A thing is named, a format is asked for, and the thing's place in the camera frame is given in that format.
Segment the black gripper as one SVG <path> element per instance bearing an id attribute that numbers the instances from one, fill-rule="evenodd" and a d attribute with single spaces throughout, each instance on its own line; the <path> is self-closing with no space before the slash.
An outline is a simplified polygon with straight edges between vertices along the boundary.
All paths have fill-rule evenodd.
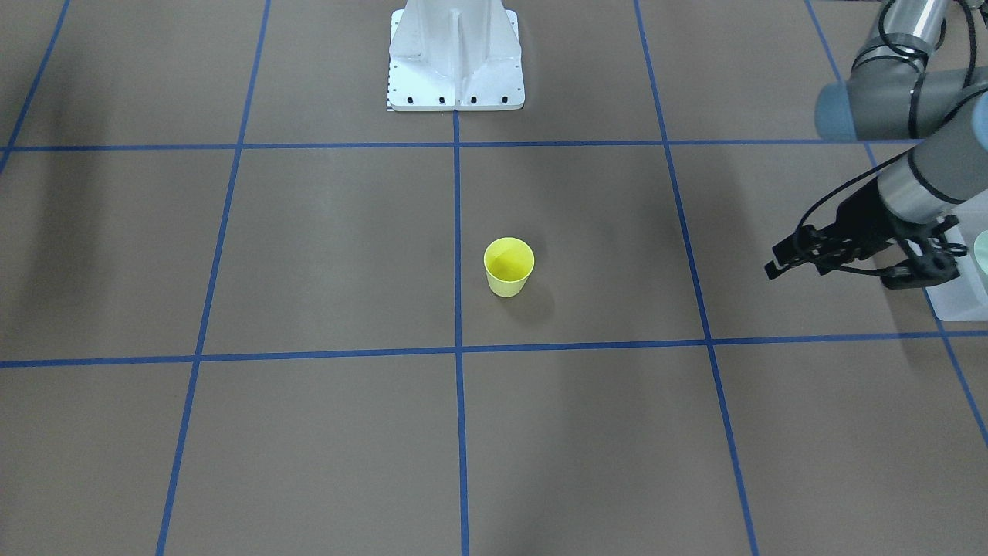
<path id="1" fill-rule="evenodd" d="M 806 263 L 819 271 L 846 271 L 844 264 L 872 257 L 894 242 L 889 218 L 898 215 L 883 200 L 878 179 L 869 180 L 842 201 L 832 224 L 822 229 L 808 224 L 813 212 L 847 187 L 848 184 L 833 190 L 812 205 L 800 218 L 795 231 L 773 247 L 775 260 L 763 265 L 768 279 L 776 280 Z"/>

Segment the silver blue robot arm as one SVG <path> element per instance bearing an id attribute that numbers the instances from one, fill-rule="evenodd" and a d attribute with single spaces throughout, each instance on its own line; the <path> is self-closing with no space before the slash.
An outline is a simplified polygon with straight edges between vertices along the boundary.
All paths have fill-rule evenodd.
<path id="1" fill-rule="evenodd" d="M 766 275 L 810 264 L 875 276 L 886 288 L 931 287 L 959 277 L 965 246 L 946 233 L 953 209 L 986 191 L 986 67 L 978 66 L 975 15 L 984 1 L 960 2 L 966 67 L 932 71 L 946 34 L 946 1 L 885 1 L 849 78 L 819 92 L 815 126 L 831 141 L 912 140 L 914 147 L 837 187 L 847 197 L 835 222 L 802 217 L 773 247 Z"/>

